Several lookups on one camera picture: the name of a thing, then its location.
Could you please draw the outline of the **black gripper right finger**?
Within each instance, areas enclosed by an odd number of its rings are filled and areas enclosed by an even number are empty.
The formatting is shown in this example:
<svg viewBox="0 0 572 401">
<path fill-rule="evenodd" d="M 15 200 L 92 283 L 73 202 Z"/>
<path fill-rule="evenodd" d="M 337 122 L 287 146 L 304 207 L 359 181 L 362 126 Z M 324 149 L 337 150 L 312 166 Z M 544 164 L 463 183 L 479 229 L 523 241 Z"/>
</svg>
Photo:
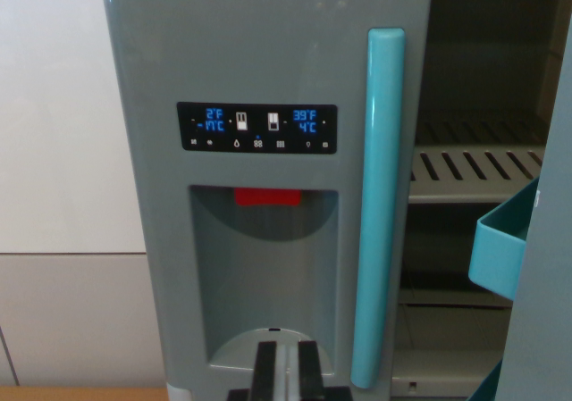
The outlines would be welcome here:
<svg viewBox="0 0 572 401">
<path fill-rule="evenodd" d="M 299 397 L 301 400 L 325 400 L 324 382 L 315 341 L 299 342 Z"/>
</svg>

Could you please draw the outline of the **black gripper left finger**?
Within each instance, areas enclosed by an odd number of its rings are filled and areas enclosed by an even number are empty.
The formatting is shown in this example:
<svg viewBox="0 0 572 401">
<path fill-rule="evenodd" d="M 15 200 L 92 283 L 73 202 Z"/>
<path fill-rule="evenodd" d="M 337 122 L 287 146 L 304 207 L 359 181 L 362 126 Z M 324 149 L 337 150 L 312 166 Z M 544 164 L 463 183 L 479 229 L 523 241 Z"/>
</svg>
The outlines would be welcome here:
<svg viewBox="0 0 572 401">
<path fill-rule="evenodd" d="M 275 341 L 260 342 L 251 381 L 251 399 L 254 401 L 274 400 L 276 390 L 275 365 L 277 343 Z"/>
</svg>

